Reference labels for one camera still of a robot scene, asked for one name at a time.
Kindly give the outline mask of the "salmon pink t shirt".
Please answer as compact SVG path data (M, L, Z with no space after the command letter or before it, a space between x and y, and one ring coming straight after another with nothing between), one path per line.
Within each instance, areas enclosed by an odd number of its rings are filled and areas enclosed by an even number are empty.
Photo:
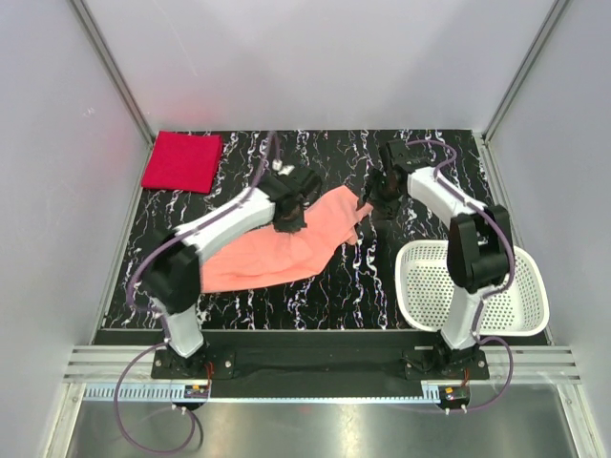
M200 269L201 292L264 288L318 275L338 247L356 243L356 225L372 210L348 187L334 188L305 211L306 228L299 232L267 225L223 247Z

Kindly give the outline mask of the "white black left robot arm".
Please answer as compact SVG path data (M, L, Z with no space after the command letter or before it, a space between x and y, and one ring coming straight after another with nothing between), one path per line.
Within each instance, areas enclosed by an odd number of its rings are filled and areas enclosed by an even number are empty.
M173 367L187 378L205 369L205 339L195 311L200 268L230 242L262 226L281 233L306 227L305 209L320 195L322 181L309 169L272 173L243 189L220 208L174 228L142 263L138 282L161 316Z

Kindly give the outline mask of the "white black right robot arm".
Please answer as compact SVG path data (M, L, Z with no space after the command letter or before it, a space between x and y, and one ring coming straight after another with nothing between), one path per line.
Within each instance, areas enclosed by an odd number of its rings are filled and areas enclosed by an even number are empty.
M391 219L404 197L423 203L449 230L446 265L453 296L449 318L433 348L433 366L442 377L454 378L481 345L478 324L485 300L513 280L510 216L501 205L470 199L424 162L372 170L358 204L370 204L375 214Z

